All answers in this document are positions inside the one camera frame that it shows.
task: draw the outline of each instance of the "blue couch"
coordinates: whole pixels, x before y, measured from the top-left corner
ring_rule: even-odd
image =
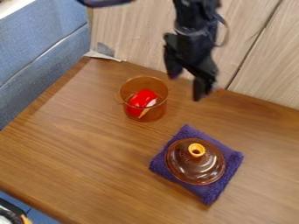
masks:
[[[28,218],[33,222],[33,224],[60,224],[60,222],[54,220],[53,218],[41,213],[40,211],[27,206],[23,202],[12,198],[9,194],[0,192],[0,199],[10,202],[12,205],[21,208],[27,213]]]
[[[0,19],[0,130],[89,50],[89,39],[75,0],[36,0]]]

